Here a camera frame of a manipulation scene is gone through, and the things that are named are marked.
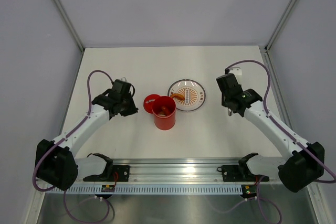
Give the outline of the red sausage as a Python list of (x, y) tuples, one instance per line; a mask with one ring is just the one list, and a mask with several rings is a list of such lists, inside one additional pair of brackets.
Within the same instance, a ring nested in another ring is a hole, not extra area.
[(171, 111), (166, 107), (166, 106), (162, 106), (161, 107), (161, 111), (164, 115), (169, 115), (171, 114)]

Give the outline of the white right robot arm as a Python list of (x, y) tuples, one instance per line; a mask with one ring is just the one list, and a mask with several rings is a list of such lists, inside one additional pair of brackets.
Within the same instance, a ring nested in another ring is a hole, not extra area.
[(324, 147), (309, 143), (264, 108), (254, 90), (234, 88), (222, 93), (222, 106), (239, 114), (258, 128), (279, 151), (279, 158), (250, 153), (242, 157), (235, 168), (234, 178), (252, 181), (256, 176), (278, 179), (291, 192), (298, 192), (320, 178), (324, 169)]

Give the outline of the red round lid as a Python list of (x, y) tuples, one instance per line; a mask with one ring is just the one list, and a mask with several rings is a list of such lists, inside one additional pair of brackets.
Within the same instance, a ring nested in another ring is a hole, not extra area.
[(144, 99), (143, 107), (147, 113), (151, 113), (151, 114), (153, 113), (152, 111), (153, 102), (159, 97), (160, 95), (158, 94), (150, 94)]

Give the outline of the red cylindrical lunch box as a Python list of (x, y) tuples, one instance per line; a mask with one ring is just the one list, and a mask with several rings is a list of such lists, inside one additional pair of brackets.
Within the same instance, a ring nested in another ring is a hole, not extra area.
[[(161, 107), (166, 106), (171, 114), (166, 117), (160, 117), (158, 114), (161, 112)], [(175, 101), (168, 96), (160, 96), (153, 102), (152, 106), (154, 124), (160, 130), (169, 130), (171, 129), (176, 122), (176, 103)]]

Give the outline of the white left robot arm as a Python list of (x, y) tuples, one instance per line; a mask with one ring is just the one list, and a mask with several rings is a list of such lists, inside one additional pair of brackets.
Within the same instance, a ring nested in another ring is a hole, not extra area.
[(108, 94), (97, 96), (90, 103), (88, 113), (69, 132), (64, 132), (54, 140), (41, 140), (36, 147), (33, 187), (43, 191), (36, 180), (41, 179), (51, 185), (51, 189), (69, 189), (78, 179), (87, 182), (112, 181), (115, 178), (113, 160), (103, 154), (90, 154), (86, 158), (75, 156), (84, 143), (114, 116), (136, 114), (132, 94)]

